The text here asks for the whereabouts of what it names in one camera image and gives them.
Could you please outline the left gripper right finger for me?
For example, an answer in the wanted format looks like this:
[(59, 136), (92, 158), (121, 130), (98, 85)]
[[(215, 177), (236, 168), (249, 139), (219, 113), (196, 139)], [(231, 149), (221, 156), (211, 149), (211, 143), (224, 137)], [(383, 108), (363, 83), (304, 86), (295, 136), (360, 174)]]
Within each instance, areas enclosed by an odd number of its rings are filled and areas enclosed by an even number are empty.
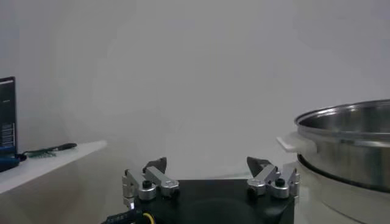
[(285, 165), (282, 169), (266, 159), (247, 157), (247, 165), (252, 178), (247, 180), (247, 191), (251, 198), (265, 194), (277, 199), (299, 196), (300, 174), (293, 166)]

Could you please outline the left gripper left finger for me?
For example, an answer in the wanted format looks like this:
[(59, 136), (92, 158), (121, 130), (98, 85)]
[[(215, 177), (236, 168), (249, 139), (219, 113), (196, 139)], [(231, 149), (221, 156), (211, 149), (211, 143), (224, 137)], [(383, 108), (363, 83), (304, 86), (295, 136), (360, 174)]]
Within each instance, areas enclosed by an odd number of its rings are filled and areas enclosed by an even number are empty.
[(124, 201), (152, 201), (159, 193), (163, 198), (176, 198), (180, 194), (178, 180), (166, 176), (167, 158), (149, 161), (141, 172), (130, 169), (122, 176), (122, 196)]

